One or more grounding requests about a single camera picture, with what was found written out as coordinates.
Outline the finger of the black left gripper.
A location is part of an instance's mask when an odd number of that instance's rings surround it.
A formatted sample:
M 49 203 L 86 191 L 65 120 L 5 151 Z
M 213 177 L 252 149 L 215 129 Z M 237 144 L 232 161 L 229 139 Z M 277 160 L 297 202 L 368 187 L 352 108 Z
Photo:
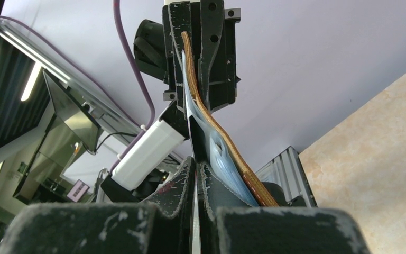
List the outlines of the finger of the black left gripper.
M 192 36 L 197 46 L 195 60 L 200 99 L 208 109 L 225 106 L 220 93 L 222 78 L 212 78 L 216 56 L 222 40 L 225 11 L 223 1 L 191 1 Z
M 165 49 L 169 72 L 169 85 L 175 92 L 177 110 L 187 117 L 183 81 L 181 32 L 191 30 L 190 2 L 165 2 L 162 8 Z

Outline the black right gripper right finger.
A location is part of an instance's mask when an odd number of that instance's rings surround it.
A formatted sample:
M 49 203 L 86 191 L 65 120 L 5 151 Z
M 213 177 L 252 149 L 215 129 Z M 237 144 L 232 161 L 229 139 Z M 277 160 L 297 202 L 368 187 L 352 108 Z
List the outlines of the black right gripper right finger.
M 250 207 L 200 162 L 201 253 L 369 253 L 355 220 L 330 208 Z

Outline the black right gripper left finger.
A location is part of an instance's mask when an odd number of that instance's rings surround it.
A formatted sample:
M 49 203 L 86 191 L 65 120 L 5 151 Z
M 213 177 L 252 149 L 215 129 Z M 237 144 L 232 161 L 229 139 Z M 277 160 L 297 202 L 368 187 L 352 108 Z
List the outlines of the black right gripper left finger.
M 189 253 L 196 163 L 188 157 L 139 203 L 38 203 L 7 228 L 0 253 Z

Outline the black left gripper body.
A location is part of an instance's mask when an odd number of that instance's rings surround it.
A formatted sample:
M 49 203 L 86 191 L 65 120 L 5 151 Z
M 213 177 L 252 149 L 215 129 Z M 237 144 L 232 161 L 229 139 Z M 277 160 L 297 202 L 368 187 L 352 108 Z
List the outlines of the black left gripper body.
M 211 73 L 212 78 L 222 78 L 221 94 L 225 106 L 233 104 L 236 100 L 236 89 L 239 78 L 236 73 L 236 43 L 235 43 L 235 25 L 241 20 L 240 8 L 225 9 L 224 27 L 222 31 L 222 40 L 216 56 L 216 62 Z M 192 36 L 192 20 L 191 30 L 187 31 L 192 45 L 194 57 L 194 66 L 197 73 L 197 65 L 195 60 L 196 45 L 193 42 Z M 209 109 L 210 112 L 215 112 L 219 109 Z

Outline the brown leather card holder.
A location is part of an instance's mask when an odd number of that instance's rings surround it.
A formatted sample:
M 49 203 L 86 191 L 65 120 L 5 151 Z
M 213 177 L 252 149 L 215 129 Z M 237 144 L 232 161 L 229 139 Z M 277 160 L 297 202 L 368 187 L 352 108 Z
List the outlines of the brown leather card holder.
M 277 207 L 278 202 L 259 180 L 241 156 L 228 133 L 214 119 L 199 96 L 194 57 L 188 32 L 181 32 L 184 49 L 183 64 L 184 95 L 187 117 L 193 117 L 202 130 L 204 156 L 222 184 L 244 203 L 251 206 Z

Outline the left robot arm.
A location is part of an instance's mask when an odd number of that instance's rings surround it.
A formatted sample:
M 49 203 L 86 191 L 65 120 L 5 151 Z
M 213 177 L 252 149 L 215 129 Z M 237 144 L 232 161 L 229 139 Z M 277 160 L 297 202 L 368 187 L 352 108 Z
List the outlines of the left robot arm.
M 112 181 L 133 191 L 177 146 L 190 137 L 187 117 L 193 115 L 205 134 L 207 156 L 217 177 L 229 187 L 239 177 L 228 143 L 220 131 L 203 116 L 196 105 L 188 107 L 190 82 L 185 64 L 196 69 L 197 97 L 213 113 L 235 102 L 235 25 L 241 19 L 238 9 L 227 10 L 223 1 L 165 1 L 162 23 L 144 20 L 128 54 L 130 64 L 147 103 L 142 74 L 164 81 L 169 106 L 151 119 L 111 167 Z

